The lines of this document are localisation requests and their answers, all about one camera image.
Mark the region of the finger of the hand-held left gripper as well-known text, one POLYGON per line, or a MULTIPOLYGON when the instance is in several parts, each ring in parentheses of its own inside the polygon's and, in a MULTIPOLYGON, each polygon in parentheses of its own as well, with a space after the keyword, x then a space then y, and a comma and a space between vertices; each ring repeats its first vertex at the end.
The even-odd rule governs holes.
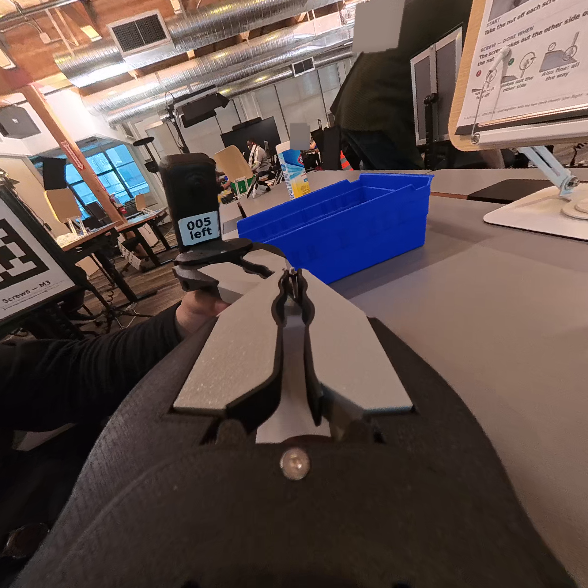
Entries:
POLYGON ((264 266, 271 274, 282 275, 285 271, 290 271, 291 264, 283 256, 266 249, 256 249, 248 252, 244 256, 244 261, 254 266, 264 266))
POLYGON ((232 263, 217 263, 199 269, 201 274, 217 281, 217 298, 232 304, 247 292, 253 290, 265 278, 247 273, 241 266, 232 263))

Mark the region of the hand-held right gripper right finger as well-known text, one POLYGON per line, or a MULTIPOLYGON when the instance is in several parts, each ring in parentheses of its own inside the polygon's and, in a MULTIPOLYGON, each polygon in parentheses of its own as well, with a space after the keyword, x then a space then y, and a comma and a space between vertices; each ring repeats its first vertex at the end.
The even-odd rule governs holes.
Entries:
POLYGON ((409 413, 409 398, 366 314, 306 269, 299 270, 306 396, 315 425, 338 427, 409 413))

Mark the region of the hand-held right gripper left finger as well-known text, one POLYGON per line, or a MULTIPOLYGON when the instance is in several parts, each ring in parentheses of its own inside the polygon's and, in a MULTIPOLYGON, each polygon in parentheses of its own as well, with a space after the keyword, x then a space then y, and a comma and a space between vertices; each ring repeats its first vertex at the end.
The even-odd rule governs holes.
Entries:
POLYGON ((281 400, 288 272, 262 280, 217 318, 178 397, 176 413, 237 420, 252 432, 281 400))

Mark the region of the blue plastic bin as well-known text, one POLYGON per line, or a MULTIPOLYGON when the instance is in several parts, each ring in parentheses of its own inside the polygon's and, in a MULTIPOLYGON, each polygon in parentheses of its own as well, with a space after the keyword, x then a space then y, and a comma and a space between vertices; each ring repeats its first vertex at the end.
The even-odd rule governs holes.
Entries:
POLYGON ((237 230, 330 284, 424 245, 432 179, 362 173, 239 220, 237 230))

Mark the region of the person's left forearm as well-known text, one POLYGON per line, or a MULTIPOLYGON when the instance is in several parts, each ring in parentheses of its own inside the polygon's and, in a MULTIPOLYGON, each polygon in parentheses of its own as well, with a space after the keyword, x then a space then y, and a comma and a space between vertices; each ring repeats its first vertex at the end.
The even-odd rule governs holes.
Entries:
POLYGON ((2 343, 1 432, 47 432, 111 415, 183 341, 178 306, 113 334, 2 343))

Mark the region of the grey desk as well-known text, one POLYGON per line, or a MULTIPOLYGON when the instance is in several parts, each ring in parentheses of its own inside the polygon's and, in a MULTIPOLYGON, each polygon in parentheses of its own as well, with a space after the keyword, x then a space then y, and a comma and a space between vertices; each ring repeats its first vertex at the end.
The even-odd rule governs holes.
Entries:
POLYGON ((425 245, 332 287, 465 401, 554 554, 587 587, 587 244, 483 222, 467 196, 535 170, 443 170, 425 245))

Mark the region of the black desk grommet cover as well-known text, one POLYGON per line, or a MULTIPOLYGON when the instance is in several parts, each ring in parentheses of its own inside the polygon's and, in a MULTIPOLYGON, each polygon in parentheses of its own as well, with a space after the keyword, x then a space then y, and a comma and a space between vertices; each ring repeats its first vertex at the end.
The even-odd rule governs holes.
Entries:
POLYGON ((467 196, 467 200, 506 205, 546 187, 553 187, 553 185, 548 180, 507 179, 471 193, 467 196))

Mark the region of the person's left hand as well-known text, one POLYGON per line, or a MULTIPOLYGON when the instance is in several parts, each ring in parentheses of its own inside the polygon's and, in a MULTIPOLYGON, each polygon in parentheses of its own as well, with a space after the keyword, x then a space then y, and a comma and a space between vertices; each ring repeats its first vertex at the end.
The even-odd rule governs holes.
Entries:
POLYGON ((207 320, 219 316, 230 303, 205 290, 188 292, 175 311, 176 330, 182 340, 197 332, 207 320))

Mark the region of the wooden board on stand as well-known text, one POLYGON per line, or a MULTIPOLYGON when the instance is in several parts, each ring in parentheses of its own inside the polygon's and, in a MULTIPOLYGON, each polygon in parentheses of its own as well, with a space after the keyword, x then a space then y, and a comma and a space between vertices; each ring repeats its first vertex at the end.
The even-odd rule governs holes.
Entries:
POLYGON ((219 171, 224 172, 230 182, 245 178, 251 179, 254 173, 246 159, 235 145, 229 145, 212 157, 219 171))

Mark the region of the black studio light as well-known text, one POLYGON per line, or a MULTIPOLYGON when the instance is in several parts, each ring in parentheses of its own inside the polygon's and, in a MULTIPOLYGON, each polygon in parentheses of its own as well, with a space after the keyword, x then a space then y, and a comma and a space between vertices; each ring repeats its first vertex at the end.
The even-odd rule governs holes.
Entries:
POLYGON ((214 92, 184 101, 176 106, 176 110, 179 112, 182 126, 189 128, 216 117, 216 110, 225 108, 229 102, 229 98, 219 92, 214 92))

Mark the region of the black tv screen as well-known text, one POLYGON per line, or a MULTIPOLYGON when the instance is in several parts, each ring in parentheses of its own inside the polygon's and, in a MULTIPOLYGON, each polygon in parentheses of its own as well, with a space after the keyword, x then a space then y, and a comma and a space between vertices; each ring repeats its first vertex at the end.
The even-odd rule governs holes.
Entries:
POLYGON ((256 118, 235 125, 231 131, 221 134, 221 139, 225 148, 234 145, 240 152, 249 149, 247 147, 248 140, 254 140, 255 143, 261 146, 265 146, 265 143, 267 143, 270 150, 282 143, 273 116, 266 119, 256 118))

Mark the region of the wipes canister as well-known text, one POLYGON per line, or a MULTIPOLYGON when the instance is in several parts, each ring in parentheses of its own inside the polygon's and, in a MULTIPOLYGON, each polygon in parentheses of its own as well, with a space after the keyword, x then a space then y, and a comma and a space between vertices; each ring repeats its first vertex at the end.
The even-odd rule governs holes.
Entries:
POLYGON ((276 145, 276 154, 291 200, 311 193, 302 152, 291 147, 290 141, 276 145))

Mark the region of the large ceiling air vent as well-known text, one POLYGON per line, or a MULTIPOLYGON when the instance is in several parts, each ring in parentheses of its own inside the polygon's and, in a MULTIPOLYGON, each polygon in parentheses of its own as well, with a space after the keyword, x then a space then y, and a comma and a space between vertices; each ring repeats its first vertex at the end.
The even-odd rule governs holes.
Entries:
POLYGON ((107 24, 107 28, 122 58, 172 44, 170 33, 158 9, 114 21, 107 24))

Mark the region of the framed square code sign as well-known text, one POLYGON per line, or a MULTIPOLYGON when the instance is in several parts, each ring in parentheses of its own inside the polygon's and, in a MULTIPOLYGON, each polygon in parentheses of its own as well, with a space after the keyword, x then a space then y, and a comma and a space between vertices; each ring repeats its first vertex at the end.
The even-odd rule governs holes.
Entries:
POLYGON ((22 329, 37 339, 83 340, 61 304, 85 285, 79 268, 2 180, 1 338, 22 329))

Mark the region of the person's dark clothed body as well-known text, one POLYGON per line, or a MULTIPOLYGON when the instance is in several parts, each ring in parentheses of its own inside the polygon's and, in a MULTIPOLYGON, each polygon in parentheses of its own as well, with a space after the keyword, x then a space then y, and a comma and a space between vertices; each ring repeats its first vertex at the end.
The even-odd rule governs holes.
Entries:
POLYGON ((67 503, 105 421, 72 426, 29 451, 1 449, 1 551, 23 527, 43 539, 67 503))

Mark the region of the white document stand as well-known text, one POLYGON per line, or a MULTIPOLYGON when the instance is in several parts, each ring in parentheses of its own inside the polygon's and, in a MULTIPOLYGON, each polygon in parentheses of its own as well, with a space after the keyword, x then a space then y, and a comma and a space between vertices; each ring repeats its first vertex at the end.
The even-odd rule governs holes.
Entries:
POLYGON ((487 224, 587 241, 587 181, 565 168, 547 144, 587 139, 587 109, 571 114, 540 116, 539 122, 504 128, 474 127, 471 142, 482 147, 511 147, 522 152, 551 183, 496 209, 487 224))

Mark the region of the grey panel on stand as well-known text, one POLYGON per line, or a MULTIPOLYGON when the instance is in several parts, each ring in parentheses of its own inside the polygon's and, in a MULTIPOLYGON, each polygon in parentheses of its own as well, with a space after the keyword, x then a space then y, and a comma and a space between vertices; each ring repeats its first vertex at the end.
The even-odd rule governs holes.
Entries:
POLYGON ((463 26, 410 60, 416 145, 427 164, 436 166, 435 151, 449 143, 449 119, 463 51, 463 26))

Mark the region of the printed instruction sheet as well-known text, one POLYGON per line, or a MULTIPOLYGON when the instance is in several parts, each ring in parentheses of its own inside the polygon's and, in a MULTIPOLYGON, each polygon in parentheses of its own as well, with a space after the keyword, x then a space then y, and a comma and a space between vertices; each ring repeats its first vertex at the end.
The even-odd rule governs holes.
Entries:
POLYGON ((587 1, 485 1, 458 133, 587 110, 587 1))

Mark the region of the silver air duct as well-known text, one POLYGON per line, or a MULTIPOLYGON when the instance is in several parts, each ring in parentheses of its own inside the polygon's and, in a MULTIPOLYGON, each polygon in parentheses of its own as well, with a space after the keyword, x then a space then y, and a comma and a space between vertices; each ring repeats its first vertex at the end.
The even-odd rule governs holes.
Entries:
POLYGON ((224 88, 266 70, 314 58, 353 39, 355 7, 343 1, 222 1, 166 21, 166 40, 135 48, 101 40, 55 56, 87 111, 109 126, 163 111, 172 99, 224 88))

